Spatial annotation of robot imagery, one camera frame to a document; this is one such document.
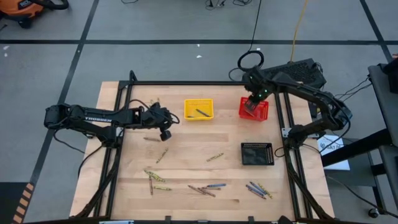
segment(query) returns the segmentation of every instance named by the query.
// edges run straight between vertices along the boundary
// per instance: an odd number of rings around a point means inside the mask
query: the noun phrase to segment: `red plastic bin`
[[[254,110],[254,116],[244,110],[244,104],[248,100],[247,97],[241,97],[241,104],[239,106],[239,117],[243,119],[251,119],[256,121],[265,121],[268,118],[268,101],[262,101]]]

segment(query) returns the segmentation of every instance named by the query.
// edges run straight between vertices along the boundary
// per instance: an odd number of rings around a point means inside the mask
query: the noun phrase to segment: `concrete floor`
[[[133,69],[139,80],[228,80],[228,71],[248,44],[79,44],[79,40],[250,40],[259,0],[246,7],[226,2],[222,9],[205,10],[205,0],[140,0],[124,5],[115,0],[69,0],[67,11],[48,11],[29,30],[15,22],[0,31],[0,182],[28,182],[47,130],[44,109],[56,104],[67,77],[72,79],[66,103],[95,107],[101,82],[126,80]],[[292,40],[304,0],[263,0],[256,40]],[[92,7],[95,9],[87,36],[82,35]],[[398,40],[398,2],[366,0],[384,40]],[[359,0],[310,1],[297,36],[298,40],[377,40]],[[6,40],[53,40],[22,44]],[[58,40],[71,40],[59,44]],[[313,58],[320,62],[327,80],[325,90],[344,93],[366,78],[367,67],[386,63],[380,45],[344,42],[297,45],[294,60]],[[264,68],[286,63],[291,45],[260,48]],[[398,46],[389,45],[391,53]],[[74,70],[73,58],[79,58]],[[352,110],[349,138],[362,138],[385,128],[373,89],[350,98]],[[79,133],[64,131],[59,138],[85,148]],[[77,169],[83,156],[52,141],[25,222],[67,218],[76,187]],[[390,194],[385,177],[381,182]],[[371,219],[369,206],[341,186],[330,183],[336,216],[342,220],[392,223],[383,216]],[[369,187],[354,188],[374,201]],[[397,212],[392,199],[389,210]]]

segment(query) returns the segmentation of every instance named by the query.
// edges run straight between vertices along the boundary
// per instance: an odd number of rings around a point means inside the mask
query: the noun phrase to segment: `yellow basket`
[[[204,112],[209,117],[201,114],[199,111]],[[185,100],[184,117],[187,121],[203,121],[210,120],[214,117],[213,112],[213,99],[189,99]]]

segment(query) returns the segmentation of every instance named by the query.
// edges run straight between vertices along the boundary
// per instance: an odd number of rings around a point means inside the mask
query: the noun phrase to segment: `wooden tabletop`
[[[113,110],[118,82],[103,82],[97,108]],[[268,97],[268,120],[263,122],[239,118],[240,97],[249,93],[242,86],[149,86],[132,88],[132,99],[160,104],[176,114],[180,124],[169,130],[172,138],[166,142],[146,141],[143,137],[159,138],[158,129],[125,132],[118,183],[114,196],[112,219],[164,220],[224,220],[245,221],[254,216],[257,221],[277,220],[285,215],[294,219],[288,175],[284,158],[275,158],[274,166],[243,166],[241,142],[271,142],[273,149],[282,146],[274,96]],[[215,117],[209,121],[186,121],[183,118],[184,100],[212,98]],[[296,124],[311,122],[306,101],[291,96],[290,102]],[[130,107],[137,107],[133,102]],[[317,147],[316,140],[305,142]],[[86,155],[100,145],[97,139],[88,140]],[[165,148],[169,151],[156,164]],[[70,215],[76,215],[98,188],[105,150],[90,158],[83,166],[78,180]],[[207,162],[219,153],[223,156]],[[320,156],[303,146],[302,161],[309,191],[325,211],[333,216],[328,187]],[[153,185],[170,187],[171,191],[154,190],[150,194],[148,175],[155,172],[165,183]],[[273,196],[264,200],[245,187],[249,181],[262,184]],[[226,183],[216,197],[202,195],[187,185],[202,187]],[[301,214],[305,212],[300,204]]]

